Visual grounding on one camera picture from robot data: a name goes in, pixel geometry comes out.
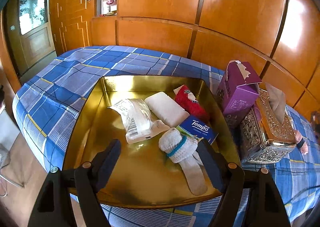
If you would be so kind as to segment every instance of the gold tray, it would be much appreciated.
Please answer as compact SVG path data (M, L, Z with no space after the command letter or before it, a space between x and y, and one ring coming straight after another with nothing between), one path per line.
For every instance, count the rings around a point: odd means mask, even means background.
M212 144L228 162L240 165L236 146L225 119L202 79L152 75L120 75L99 79L82 108L71 134L63 169L77 168L103 151L117 138L121 154L105 188L97 193L103 204L126 207L160 209L199 203L221 195L203 169L208 190L193 195L179 164L174 164L158 147L163 133L152 139L128 144L120 115L109 106L124 98L145 99L157 92L171 98L173 90L187 85L200 104L210 114L210 124L219 135ZM76 189L70 189L76 195Z

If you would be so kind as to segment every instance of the ornate tissue box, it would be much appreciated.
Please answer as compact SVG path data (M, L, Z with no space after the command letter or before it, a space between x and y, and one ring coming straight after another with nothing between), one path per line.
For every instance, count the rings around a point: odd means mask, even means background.
M261 121L258 122L251 108L240 124L243 139L240 150L243 162L276 163L296 147L294 131L288 116L285 114L281 125L268 99L268 92L260 89L256 104L261 113Z

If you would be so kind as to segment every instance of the purple box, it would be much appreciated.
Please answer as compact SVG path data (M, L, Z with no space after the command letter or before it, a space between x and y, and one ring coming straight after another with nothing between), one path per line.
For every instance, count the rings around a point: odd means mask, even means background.
M260 77L249 62L231 61L217 90L222 113L230 128L244 119L259 96Z

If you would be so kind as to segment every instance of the red sock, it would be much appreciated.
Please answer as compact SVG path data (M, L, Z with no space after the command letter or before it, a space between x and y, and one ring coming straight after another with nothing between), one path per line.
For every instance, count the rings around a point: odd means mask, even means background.
M188 113L204 123L208 123L210 119L209 114L200 106L198 100L186 85L180 88L174 100Z

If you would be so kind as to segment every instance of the blue plaid bedsheet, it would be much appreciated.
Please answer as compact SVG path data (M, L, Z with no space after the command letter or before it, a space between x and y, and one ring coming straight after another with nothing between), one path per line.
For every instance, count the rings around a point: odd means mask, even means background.
M158 51L96 46L74 49L54 59L17 92L15 119L28 145L48 172L62 169L72 129L93 86L101 76L123 74L173 75L202 78L215 93L223 71L187 58ZM320 152L311 125L287 106L294 128L306 137L307 155L298 149L267 165L278 186L290 221L312 208L320 190ZM258 170L259 165L243 165ZM240 226L248 199L244 190L234 226ZM208 226L220 201L165 210L132 210L102 205L109 222L121 227Z

